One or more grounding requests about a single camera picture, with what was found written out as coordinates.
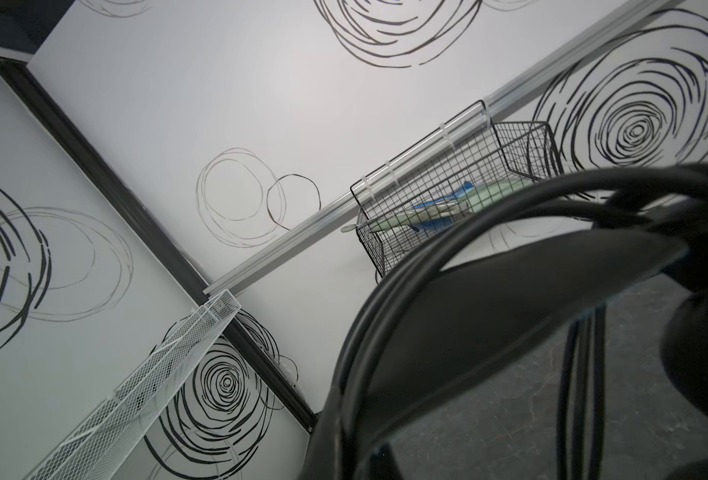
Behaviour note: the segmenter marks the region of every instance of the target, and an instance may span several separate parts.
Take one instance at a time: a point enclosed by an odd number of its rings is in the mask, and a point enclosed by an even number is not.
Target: dark floor
[[[708,458],[708,419],[658,359],[660,333],[686,296],[657,276],[610,303],[603,478],[662,480]],[[400,432],[392,446],[405,477],[554,480],[564,336]]]

